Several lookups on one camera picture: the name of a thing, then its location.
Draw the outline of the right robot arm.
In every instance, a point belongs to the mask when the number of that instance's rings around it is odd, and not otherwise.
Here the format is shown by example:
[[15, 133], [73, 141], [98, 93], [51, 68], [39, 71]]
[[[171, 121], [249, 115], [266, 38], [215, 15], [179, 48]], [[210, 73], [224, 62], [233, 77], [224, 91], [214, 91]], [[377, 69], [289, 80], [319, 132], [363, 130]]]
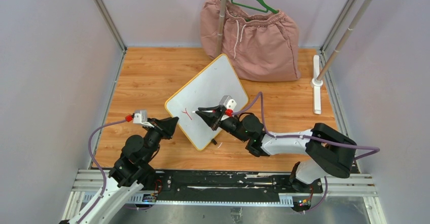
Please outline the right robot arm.
[[324, 123], [298, 133], [280, 133], [265, 129], [253, 113], [234, 115], [224, 106], [200, 107], [195, 111], [213, 131], [221, 128], [246, 142], [246, 149], [255, 157], [279, 154], [308, 155], [309, 160], [294, 165], [290, 187], [303, 192], [316, 179], [330, 175], [349, 178], [355, 157], [356, 143]]

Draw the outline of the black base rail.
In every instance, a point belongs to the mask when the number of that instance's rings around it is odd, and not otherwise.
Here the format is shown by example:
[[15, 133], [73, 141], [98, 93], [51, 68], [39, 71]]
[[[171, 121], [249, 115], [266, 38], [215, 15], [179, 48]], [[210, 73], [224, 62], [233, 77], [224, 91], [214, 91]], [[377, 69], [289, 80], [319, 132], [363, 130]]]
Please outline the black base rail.
[[157, 194], [157, 201], [273, 203], [280, 194], [310, 197], [321, 194], [319, 179], [294, 188], [288, 172], [160, 170], [141, 192]]

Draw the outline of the white marker pen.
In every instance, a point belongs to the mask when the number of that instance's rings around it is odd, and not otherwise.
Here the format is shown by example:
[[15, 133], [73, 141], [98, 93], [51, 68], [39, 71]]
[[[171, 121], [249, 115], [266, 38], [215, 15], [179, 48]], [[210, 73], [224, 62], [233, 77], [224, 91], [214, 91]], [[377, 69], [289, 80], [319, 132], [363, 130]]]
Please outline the white marker pen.
[[200, 113], [215, 113], [216, 110], [194, 110], [194, 111], [192, 111], [192, 113], [195, 113], [195, 114], [198, 112], [200, 112]]

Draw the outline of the clothes rack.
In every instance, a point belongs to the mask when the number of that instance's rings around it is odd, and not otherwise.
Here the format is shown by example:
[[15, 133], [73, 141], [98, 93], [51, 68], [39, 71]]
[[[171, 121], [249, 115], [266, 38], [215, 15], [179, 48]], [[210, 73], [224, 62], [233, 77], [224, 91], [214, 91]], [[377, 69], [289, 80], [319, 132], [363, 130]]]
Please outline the clothes rack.
[[[262, 6], [266, 5], [263, 0], [256, 0], [258, 1]], [[221, 7], [220, 7], [220, 13], [219, 13], [219, 19], [218, 19], [218, 28], [217, 28], [217, 43], [216, 43], [216, 55], [221, 54], [222, 50], [222, 39], [223, 39], [223, 29], [224, 29], [224, 20], [225, 20], [225, 14], [226, 14], [226, 2], [227, 0], [221, 0]], [[332, 43], [333, 38], [335, 35], [339, 32], [340, 27], [345, 22], [347, 15], [352, 10], [353, 5], [355, 4], [356, 0], [347, 0], [345, 3], [343, 9], [341, 10], [341, 13], [339, 14], [338, 18], [336, 19], [335, 23], [333, 24], [328, 36], [326, 37], [322, 47], [320, 48], [320, 55], [314, 55], [313, 57], [313, 78], [310, 81], [310, 84], [313, 89], [313, 113], [316, 115], [321, 115], [322, 112], [322, 105], [321, 105], [321, 88], [323, 86], [323, 79], [328, 72], [329, 68], [331, 67], [333, 61], [336, 59], [337, 55], [340, 53], [340, 50], [345, 45], [346, 41], [354, 31], [356, 25], [364, 15], [365, 11], [369, 7], [372, 0], [364, 0], [361, 4], [360, 8], [356, 12], [354, 18], [350, 22], [350, 24], [347, 26], [345, 32], [343, 33], [342, 37], [338, 41], [337, 45], [335, 46], [333, 52], [330, 54], [328, 60], [325, 58], [326, 48]], [[320, 62], [323, 62], [324, 66], [322, 69], [320, 68]]]

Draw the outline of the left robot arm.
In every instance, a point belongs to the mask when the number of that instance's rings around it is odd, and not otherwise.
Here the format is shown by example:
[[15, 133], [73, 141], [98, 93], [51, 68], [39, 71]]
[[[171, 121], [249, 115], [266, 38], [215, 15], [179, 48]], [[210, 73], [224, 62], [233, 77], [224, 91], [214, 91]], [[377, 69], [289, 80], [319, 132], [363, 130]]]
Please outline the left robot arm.
[[153, 190], [159, 193], [161, 180], [150, 165], [164, 139], [172, 139], [178, 117], [155, 119], [147, 117], [146, 110], [127, 115], [125, 119], [113, 122], [114, 125], [132, 122], [141, 125], [144, 136], [132, 135], [127, 138], [119, 159], [109, 173], [90, 155], [102, 175], [102, 186], [95, 196], [74, 217], [61, 223], [109, 223], [126, 202], [140, 190]]

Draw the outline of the pink shorts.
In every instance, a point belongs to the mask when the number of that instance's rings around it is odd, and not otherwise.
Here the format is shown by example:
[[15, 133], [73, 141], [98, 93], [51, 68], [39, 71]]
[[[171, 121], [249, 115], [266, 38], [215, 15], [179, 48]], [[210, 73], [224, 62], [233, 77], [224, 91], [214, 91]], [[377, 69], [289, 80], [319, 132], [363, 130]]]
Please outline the pink shorts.
[[301, 77], [299, 28], [283, 11], [249, 15], [226, 2], [221, 53], [241, 79], [283, 82]]

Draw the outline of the yellow framed whiteboard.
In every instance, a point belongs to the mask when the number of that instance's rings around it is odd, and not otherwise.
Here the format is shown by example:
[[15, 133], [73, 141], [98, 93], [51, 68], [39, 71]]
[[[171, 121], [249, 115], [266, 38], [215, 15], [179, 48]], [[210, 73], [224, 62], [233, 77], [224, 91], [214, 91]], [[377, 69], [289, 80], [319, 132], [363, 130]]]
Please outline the yellow framed whiteboard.
[[244, 108], [249, 100], [228, 56], [221, 54], [168, 98], [164, 107], [172, 117], [179, 117], [179, 128], [201, 151], [221, 129], [211, 130], [194, 111], [216, 106], [226, 95], [236, 101], [234, 111]]

